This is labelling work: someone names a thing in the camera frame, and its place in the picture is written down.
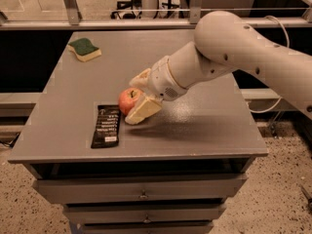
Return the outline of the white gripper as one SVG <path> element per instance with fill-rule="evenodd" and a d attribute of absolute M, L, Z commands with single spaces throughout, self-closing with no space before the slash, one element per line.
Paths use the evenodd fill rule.
<path fill-rule="evenodd" d="M 173 101 L 187 93 L 174 79 L 169 65 L 170 58 L 164 56 L 150 68 L 144 69 L 130 81 L 130 86 L 147 89 L 154 95 L 142 94 L 126 116 L 126 123 L 136 125 L 162 109 L 162 101 Z"/>

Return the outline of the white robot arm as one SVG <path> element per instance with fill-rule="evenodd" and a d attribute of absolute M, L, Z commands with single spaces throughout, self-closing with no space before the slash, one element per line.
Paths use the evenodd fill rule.
<path fill-rule="evenodd" d="M 215 11 L 202 17 L 194 40 L 134 77 L 143 90 L 126 122 L 136 125 L 205 81 L 243 70 L 312 118 L 312 57 L 274 43 L 238 16 Z"/>

